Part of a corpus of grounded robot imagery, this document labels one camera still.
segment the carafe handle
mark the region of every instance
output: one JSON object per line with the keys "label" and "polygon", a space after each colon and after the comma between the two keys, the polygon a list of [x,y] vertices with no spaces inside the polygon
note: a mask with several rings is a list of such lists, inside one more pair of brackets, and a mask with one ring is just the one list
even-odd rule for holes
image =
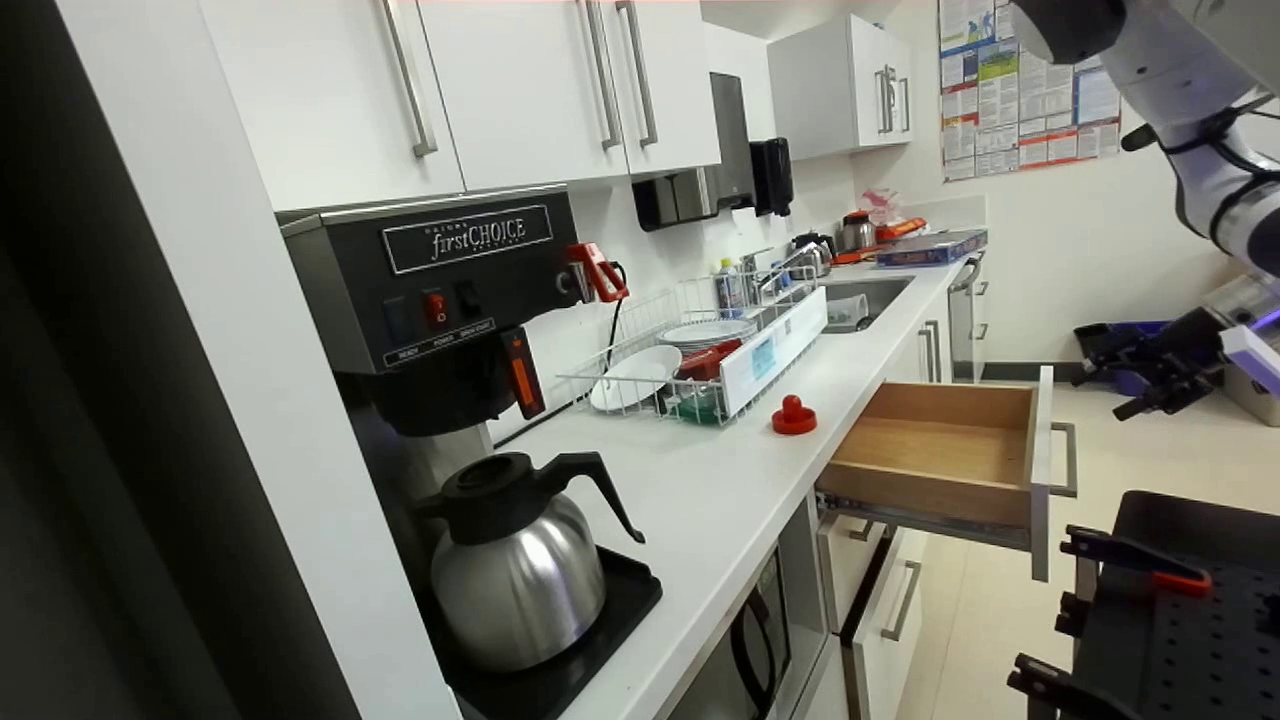
{"label": "carafe handle", "polygon": [[623,501],[617,497],[609,467],[599,461],[599,450],[563,450],[554,454],[546,467],[535,471],[543,479],[546,497],[560,497],[567,486],[567,479],[577,475],[592,475],[599,497],[609,501],[613,514],[623,525],[623,530],[642,543],[642,530],[633,526]]}

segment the coffee machine brand label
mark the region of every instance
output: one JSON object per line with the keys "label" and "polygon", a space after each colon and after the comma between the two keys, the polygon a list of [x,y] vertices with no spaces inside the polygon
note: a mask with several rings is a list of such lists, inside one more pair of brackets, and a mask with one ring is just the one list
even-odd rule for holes
{"label": "coffee machine brand label", "polygon": [[519,253],[546,238],[551,215],[541,202],[383,228],[395,275]]}

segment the sink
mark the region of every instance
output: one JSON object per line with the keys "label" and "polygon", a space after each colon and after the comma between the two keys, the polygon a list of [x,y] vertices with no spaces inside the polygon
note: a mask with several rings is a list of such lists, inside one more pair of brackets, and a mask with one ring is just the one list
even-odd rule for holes
{"label": "sink", "polygon": [[826,330],[871,329],[908,285],[911,275],[826,280]]}

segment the poster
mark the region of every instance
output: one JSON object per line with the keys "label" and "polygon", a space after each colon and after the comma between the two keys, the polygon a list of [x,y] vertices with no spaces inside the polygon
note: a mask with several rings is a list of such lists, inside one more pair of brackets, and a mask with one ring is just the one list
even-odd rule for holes
{"label": "poster", "polygon": [[1007,175],[1120,153],[1123,97],[1099,61],[1019,46],[1007,0],[938,0],[945,180]]}

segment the open drawer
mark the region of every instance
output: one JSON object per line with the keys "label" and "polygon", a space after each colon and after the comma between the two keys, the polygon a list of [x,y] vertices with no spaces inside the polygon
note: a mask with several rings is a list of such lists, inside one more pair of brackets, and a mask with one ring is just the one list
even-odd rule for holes
{"label": "open drawer", "polygon": [[[1057,483],[1052,432],[1066,437]],[[1033,550],[1049,581],[1049,501],[1074,497],[1074,432],[1034,386],[884,384],[816,479],[826,510]]]}

